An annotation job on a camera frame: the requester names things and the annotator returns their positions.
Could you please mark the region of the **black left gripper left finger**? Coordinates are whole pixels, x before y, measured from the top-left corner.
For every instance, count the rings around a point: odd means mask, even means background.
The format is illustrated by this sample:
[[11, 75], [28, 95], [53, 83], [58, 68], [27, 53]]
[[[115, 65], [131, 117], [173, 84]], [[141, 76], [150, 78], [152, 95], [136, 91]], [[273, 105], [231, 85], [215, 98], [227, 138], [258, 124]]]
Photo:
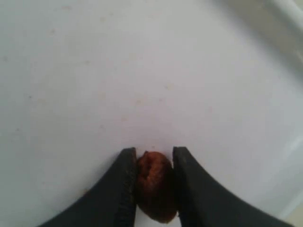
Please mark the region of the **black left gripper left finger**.
[[123, 149], [101, 179], [44, 227], [132, 227], [136, 203], [136, 149]]

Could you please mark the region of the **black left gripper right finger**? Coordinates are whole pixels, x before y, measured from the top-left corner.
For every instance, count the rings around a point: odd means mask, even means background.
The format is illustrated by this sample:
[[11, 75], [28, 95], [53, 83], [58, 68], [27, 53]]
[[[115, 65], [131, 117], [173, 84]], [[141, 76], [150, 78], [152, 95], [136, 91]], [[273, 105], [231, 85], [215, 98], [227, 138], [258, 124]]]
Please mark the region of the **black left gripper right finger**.
[[219, 184], [186, 147], [173, 148], [178, 214], [183, 227], [288, 227]]

